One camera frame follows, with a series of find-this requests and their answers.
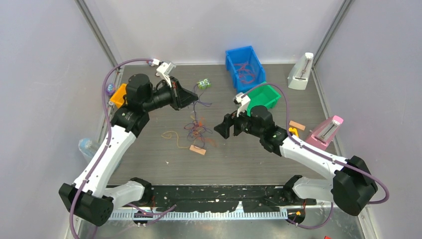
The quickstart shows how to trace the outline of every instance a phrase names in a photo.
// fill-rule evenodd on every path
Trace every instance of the wooden block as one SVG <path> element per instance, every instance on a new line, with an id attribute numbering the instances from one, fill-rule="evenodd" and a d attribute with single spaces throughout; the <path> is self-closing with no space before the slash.
<path id="1" fill-rule="evenodd" d="M 292 126 L 292 127 L 298 128 L 300 130 L 305 130 L 304 125 L 297 123 L 297 122 L 294 122 L 293 120 L 290 121 L 289 125 Z"/>
<path id="2" fill-rule="evenodd" d="M 191 147 L 189 148 L 191 151 L 193 151 L 193 152 L 196 152 L 196 153 L 199 153 L 199 154 L 202 154 L 202 155 L 205 155 L 205 152 L 206 152 L 206 150 L 205 149 L 203 149 L 203 148 L 199 148 L 199 147 L 196 147 L 195 145 L 191 145 Z"/>

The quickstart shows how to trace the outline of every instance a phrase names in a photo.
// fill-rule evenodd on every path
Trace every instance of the purple string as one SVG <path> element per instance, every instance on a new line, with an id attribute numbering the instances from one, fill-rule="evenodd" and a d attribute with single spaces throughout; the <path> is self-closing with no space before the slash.
<path id="1" fill-rule="evenodd" d="M 98 227 L 94 227 L 94 233 L 93 233 L 92 239 L 95 238 L 95 234 L 97 233 L 97 230 L 98 230 Z"/>
<path id="2" fill-rule="evenodd" d="M 147 212 L 145 210 L 140 209 L 138 206 L 136 206 L 136 205 L 134 205 L 132 203 L 128 203 L 127 206 L 133 207 L 133 208 L 137 209 L 138 211 L 142 212 L 142 213 L 135 213 L 135 215 L 137 215 L 137 216 L 149 216 L 149 217 L 152 217 L 152 216 L 155 216 L 155 215 L 160 215 L 158 218 L 156 218 L 156 219 L 154 219 L 154 220 L 152 220 L 152 221 L 144 224 L 145 226 L 150 226 L 150 225 L 158 222 L 167 213 L 169 213 L 172 210 L 174 210 L 174 208 L 176 207 L 176 204 L 173 205 L 171 208 L 169 208 L 169 209 L 167 209 L 167 210 L 165 210 L 165 211 L 163 211 L 161 213 L 150 213 L 150 212 Z M 134 227 L 136 227 L 136 226 L 130 225 L 130 226 L 126 227 L 125 229 L 121 230 L 120 232 L 116 233 L 115 235 L 113 235 L 111 237 L 106 237 L 106 238 L 103 238 L 103 239 L 116 238 L 118 235 L 120 235 L 120 234 L 124 233 L 125 231 L 127 231 L 127 230 L 129 230 L 131 228 L 134 228 Z"/>
<path id="3" fill-rule="evenodd" d="M 321 225 L 318 225 L 318 226 L 305 226 L 305 225 L 298 224 L 297 226 L 300 227 L 300 228 L 304 228 L 304 229 L 322 228 L 323 226 L 325 226 L 328 223 L 329 219 L 331 218 L 332 212 L 334 211 L 333 208 L 334 208 L 334 203 L 331 203 L 330 213 L 329 213 L 327 219 Z M 287 221 L 289 223 L 293 224 L 293 225 L 296 225 L 295 219 L 296 219 L 296 216 L 293 218 L 293 220 L 290 220 L 290 219 L 287 218 Z"/>
<path id="4" fill-rule="evenodd" d="M 197 90 L 198 90 L 198 85 L 195 84 L 194 87 L 192 88 L 192 92 L 193 93 L 196 93 Z M 189 105 L 189 106 L 192 106 L 193 107 L 194 120 L 191 123 L 185 125 L 185 127 L 184 127 L 184 129 L 186 129 L 186 130 L 189 131 L 188 132 L 188 135 L 186 136 L 186 138 L 187 138 L 188 141 L 195 141 L 198 138 L 201 140 L 202 147 L 200 147 L 200 148 L 204 148 L 205 147 L 204 133 L 206 133 L 206 132 L 207 133 L 212 133 L 212 130 L 209 129 L 209 128 L 207 128 L 207 127 L 205 127 L 204 125 L 199 126 L 198 114 L 197 114 L 197 111 L 196 111 L 196 105 L 197 104 L 201 104 L 201 105 L 203 105 L 205 107 L 210 107 L 212 105 L 212 103 L 207 103 L 207 102 L 202 102 L 201 101 L 201 96 L 202 96 L 202 94 L 204 92 L 205 92 L 205 90 L 202 91 L 198 95 L 198 100 L 197 101 L 195 101 L 195 102 L 193 102 L 192 104 Z"/>

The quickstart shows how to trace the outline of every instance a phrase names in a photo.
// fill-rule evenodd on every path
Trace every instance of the small green toy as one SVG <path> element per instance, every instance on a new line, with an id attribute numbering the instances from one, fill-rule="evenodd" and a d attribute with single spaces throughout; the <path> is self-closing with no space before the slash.
<path id="1" fill-rule="evenodd" d="M 204 79 L 202 81 L 198 81 L 197 85 L 198 85 L 199 89 L 205 90 L 206 88 L 211 86 L 211 83 L 208 81 L 208 79 Z"/>

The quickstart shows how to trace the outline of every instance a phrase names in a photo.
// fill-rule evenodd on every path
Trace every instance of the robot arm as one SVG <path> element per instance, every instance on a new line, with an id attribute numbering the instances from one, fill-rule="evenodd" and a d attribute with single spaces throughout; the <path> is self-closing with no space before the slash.
<path id="1" fill-rule="evenodd" d="M 307 144 L 275 125 L 272 114 L 265 106 L 253 107 L 248 116 L 245 110 L 250 99 L 248 96 L 242 98 L 242 95 L 243 93 L 240 93 L 234 98 L 239 109 L 226 114 L 223 122 L 214 130 L 227 139 L 230 135 L 230 127 L 233 126 L 233 136 L 241 132 L 256 136 L 267 151 L 295 160 L 325 178 L 309 179 L 295 175 L 283 187 L 284 196 L 289 201 L 307 198 L 330 201 L 336 203 L 346 213 L 357 216 L 377 192 L 376 183 L 354 170 L 326 160 L 323 156 L 370 173 L 365 162 L 356 156 L 347 159 Z"/>
<path id="2" fill-rule="evenodd" d="M 157 72 L 162 81 L 156 87 L 152 86 L 148 76 L 144 74 L 136 74 L 129 78 L 124 96 L 125 104 L 111 119 L 111 141 L 107 145 L 109 137 L 107 134 L 100 147 L 101 149 L 108 147 L 105 154 L 101 157 L 102 150 L 99 150 L 72 185 L 64 183 L 59 189 L 62 201 L 70 211 L 76 192 L 101 157 L 76 199 L 74 213 L 96 226 L 103 225 L 114 208 L 134 201 L 147 203 L 151 200 L 151 184 L 139 178 L 132 178 L 126 184 L 115 188 L 106 188 L 123 154 L 148 123 L 148 112 L 166 105 L 179 110 L 198 100 L 198 95 L 184 89 L 176 78 L 168 76 L 170 70 L 174 68 L 172 63 L 159 62 L 159 64 Z"/>

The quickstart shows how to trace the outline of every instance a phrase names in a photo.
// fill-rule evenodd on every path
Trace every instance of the metal frame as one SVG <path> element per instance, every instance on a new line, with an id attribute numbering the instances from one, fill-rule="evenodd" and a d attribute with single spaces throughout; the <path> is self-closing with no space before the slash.
<path id="1" fill-rule="evenodd" d="M 104 38 L 103 34 L 101 33 L 100 28 L 97 25 L 93 15 L 91 14 L 87 3 L 85 0 L 75 0 L 76 4 L 81 10 L 82 15 L 85 17 L 88 25 L 90 26 L 91 30 L 93 31 L 94 36 L 97 38 L 98 43 L 100 44 L 101 48 L 103 49 L 105 55 L 107 56 L 108 60 L 113 66 L 117 65 L 116 58 L 114 57 L 110 47 L 107 44 L 106 39 Z"/>
<path id="2" fill-rule="evenodd" d="M 93 15 L 91 14 L 85 0 L 75 0 L 76 4 L 78 5 L 81 13 L 83 14 L 83 16 L 85 17 L 88 25 L 90 26 L 90 28 L 93 31 L 93 34 L 95 35 L 95 37 L 97 38 L 100 46 L 102 47 L 102 49 L 104 50 L 107 58 L 109 59 L 110 63 L 113 66 L 117 65 L 117 60 L 115 58 L 115 56 L 113 55 L 106 39 L 104 38 L 104 35 L 102 34 L 100 28 L 98 27 Z M 339 25 L 341 24 L 342 20 L 344 19 L 344 16 L 347 14 L 351 4 L 354 2 L 354 0 L 344 0 L 343 4 L 341 5 L 339 11 L 337 12 L 330 28 L 328 29 L 327 33 L 325 34 L 321 45 L 319 46 L 318 50 L 315 53 L 315 57 L 314 57 L 314 63 L 312 65 L 312 75 L 314 77 L 314 81 L 316 84 L 316 89 L 318 91 L 318 95 L 322 104 L 322 108 L 325 114 L 325 117 L 329 117 L 330 115 L 330 109 L 328 107 L 328 105 L 326 104 L 326 100 L 325 100 L 325 96 L 324 96 L 324 92 L 322 90 L 320 81 L 318 79 L 317 76 L 317 71 L 315 69 L 319 59 L 321 58 L 322 54 L 324 53 L 327 45 L 329 44 L 330 40 L 332 39 L 333 35 L 335 34 L 336 30 L 338 29 Z M 122 72 L 120 71 L 119 74 L 116 76 L 114 83 L 115 84 L 119 84 L 120 80 L 121 80 L 121 75 Z M 112 107 L 109 107 L 109 114 L 111 114 L 112 112 Z M 101 129 L 100 132 L 100 136 L 99 136 L 99 141 L 101 141 L 104 136 L 105 136 L 105 127 L 104 124 L 102 123 L 103 128 Z M 342 152 L 344 150 L 341 144 L 341 141 L 339 141 L 337 139 L 337 137 L 334 138 L 333 140 L 333 144 L 335 146 L 335 150 L 337 152 L 337 155 L 341 156 Z M 370 208 L 365 208 L 365 210 L 362 211 L 361 215 L 359 216 L 359 221 L 361 223 L 362 226 L 362 230 L 364 232 L 364 235 L 366 238 L 379 238 L 377 230 L 375 225 L 372 223 L 371 218 L 370 218 Z M 76 225 L 77 227 L 79 227 L 81 220 L 76 220 Z"/>
<path id="3" fill-rule="evenodd" d="M 78 216 L 75 216 L 74 219 L 73 219 L 74 226 L 75 226 L 75 231 L 78 232 L 78 233 L 79 233 L 79 230 L 81 228 L 82 220 L 83 219 L 81 219 Z M 66 232 L 66 234 L 64 236 L 64 239 L 74 239 L 74 237 L 72 235 L 72 232 L 70 231 L 70 226 L 68 226 L 68 228 L 67 228 L 67 232 Z"/>
<path id="4" fill-rule="evenodd" d="M 325 94 L 322 90 L 321 83 L 318 78 L 318 73 L 316 69 L 312 69 L 312 76 L 314 78 L 314 82 L 316 85 L 316 90 L 318 91 L 319 99 L 321 101 L 322 110 L 324 111 L 324 115 L 326 118 L 331 116 L 331 110 L 329 106 L 326 103 L 325 100 Z M 341 140 L 337 138 L 337 136 L 334 137 L 334 140 L 332 142 L 335 147 L 335 151 L 338 156 L 343 156 L 344 148 Z M 359 215 L 359 222 L 362 227 L 363 234 L 365 235 L 365 238 L 368 239 L 377 239 L 379 237 L 379 233 L 377 233 L 377 227 L 376 224 L 371 220 L 371 208 L 370 206 L 366 206 L 364 210 L 361 211 Z"/>
<path id="5" fill-rule="evenodd" d="M 123 75 L 123 70 L 124 70 L 124 67 L 122 69 L 120 69 L 118 71 L 118 73 L 116 74 L 116 77 L 113 80 L 113 84 L 115 86 L 119 86 L 121 84 L 121 77 Z M 115 111 L 114 109 L 115 109 L 114 104 L 113 105 L 107 104 L 107 112 L 108 112 L 108 116 L 110 116 L 110 118 L 112 117 L 112 115 Z M 104 138 L 106 137 L 106 134 L 107 134 L 106 116 L 101 118 L 101 121 L 100 121 L 99 124 L 100 124 L 101 127 L 99 129 L 100 133 L 99 133 L 97 139 L 98 139 L 98 142 L 102 142 L 104 140 Z"/>
<path id="6" fill-rule="evenodd" d="M 315 68 L 315 65 L 318 63 L 318 60 L 320 59 L 321 55 L 324 53 L 325 48 L 327 47 L 329 41 L 331 40 L 338 26 L 341 24 L 341 21 L 343 20 L 344 16 L 346 16 L 353 2 L 354 0 L 344 0 L 343 4 L 341 5 L 340 9 L 337 12 L 337 15 L 334 18 L 334 21 L 332 22 L 330 28 L 325 34 L 325 37 L 322 40 L 321 45 L 319 46 L 318 50 L 315 53 L 314 64 L 312 65 L 313 68 Z"/>

